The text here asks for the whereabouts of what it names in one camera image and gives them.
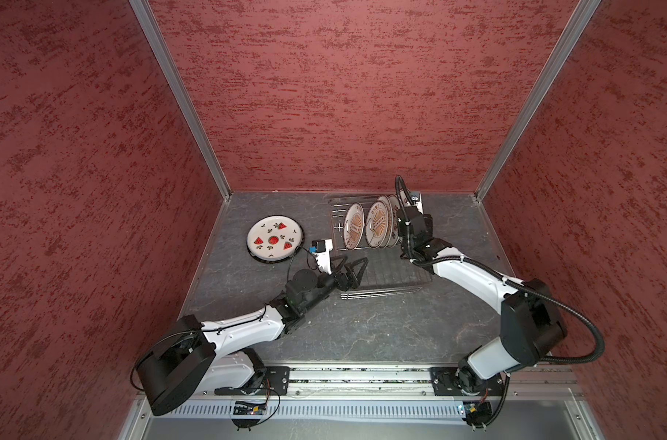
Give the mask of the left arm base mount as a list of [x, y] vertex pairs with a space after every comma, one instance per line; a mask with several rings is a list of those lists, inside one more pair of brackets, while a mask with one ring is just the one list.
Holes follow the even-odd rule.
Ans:
[[223, 387], [214, 390], [218, 396], [270, 396], [282, 397], [289, 389], [291, 368], [270, 366], [260, 368], [247, 384], [240, 388]]

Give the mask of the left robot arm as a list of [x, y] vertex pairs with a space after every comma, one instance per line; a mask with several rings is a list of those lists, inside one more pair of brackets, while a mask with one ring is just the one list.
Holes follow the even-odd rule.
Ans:
[[338, 257], [336, 263], [330, 271], [300, 269], [255, 312], [221, 321], [179, 318], [135, 361], [131, 385], [144, 393], [155, 416], [171, 413], [197, 393], [267, 392], [267, 367], [254, 346], [292, 333], [333, 291], [360, 287], [367, 258]]

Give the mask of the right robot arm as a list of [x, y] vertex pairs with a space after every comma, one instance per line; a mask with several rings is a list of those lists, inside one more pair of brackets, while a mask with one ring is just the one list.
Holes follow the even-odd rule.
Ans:
[[567, 336], [560, 310], [539, 280], [509, 277], [434, 238], [432, 217], [415, 207], [397, 210], [397, 230], [405, 259], [465, 289], [500, 317], [498, 336], [458, 363], [455, 382], [463, 393], [479, 394], [501, 372], [537, 364]]

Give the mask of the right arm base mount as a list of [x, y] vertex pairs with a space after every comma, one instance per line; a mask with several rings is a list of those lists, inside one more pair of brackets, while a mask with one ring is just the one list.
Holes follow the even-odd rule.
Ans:
[[435, 396], [499, 397], [505, 390], [500, 374], [482, 379], [469, 367], [432, 367], [429, 372]]

